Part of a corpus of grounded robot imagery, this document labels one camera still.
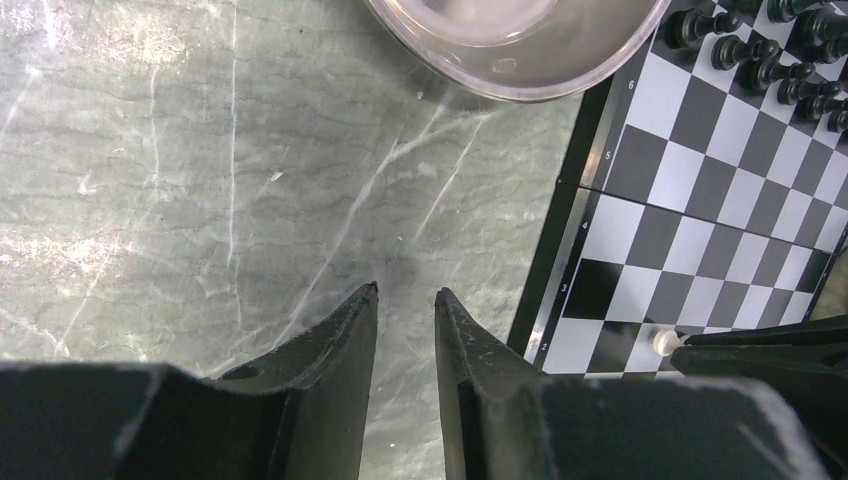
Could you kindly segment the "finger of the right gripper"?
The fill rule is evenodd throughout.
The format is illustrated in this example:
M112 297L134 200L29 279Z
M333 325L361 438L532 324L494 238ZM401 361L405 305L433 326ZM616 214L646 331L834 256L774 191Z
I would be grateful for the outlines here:
M693 335L671 364L685 375L759 380L786 398L845 398L847 317Z

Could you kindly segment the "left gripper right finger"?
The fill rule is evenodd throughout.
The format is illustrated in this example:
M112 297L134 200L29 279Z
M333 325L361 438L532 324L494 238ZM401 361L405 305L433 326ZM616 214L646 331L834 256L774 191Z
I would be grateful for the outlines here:
M437 292L434 309L447 478L549 478L549 377L482 327L451 289Z

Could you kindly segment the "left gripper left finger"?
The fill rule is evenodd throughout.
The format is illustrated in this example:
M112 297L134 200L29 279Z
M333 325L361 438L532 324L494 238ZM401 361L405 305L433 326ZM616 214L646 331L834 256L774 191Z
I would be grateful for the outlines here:
M358 478L378 294L375 282L360 286L324 320L220 377L229 387L282 402L262 435L256 478Z

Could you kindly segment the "black and white chessboard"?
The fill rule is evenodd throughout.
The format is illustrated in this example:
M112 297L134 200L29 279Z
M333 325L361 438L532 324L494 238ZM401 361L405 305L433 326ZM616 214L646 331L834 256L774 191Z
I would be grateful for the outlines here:
M845 15L827 2L788 23L767 1L675 1L668 14L738 12L744 42L839 81L847 46L804 26ZM810 121L780 82L750 86L756 62L715 69L719 35L671 49L652 34L583 97L507 343L553 374L669 377L655 334L698 335L808 320L847 255L847 110Z

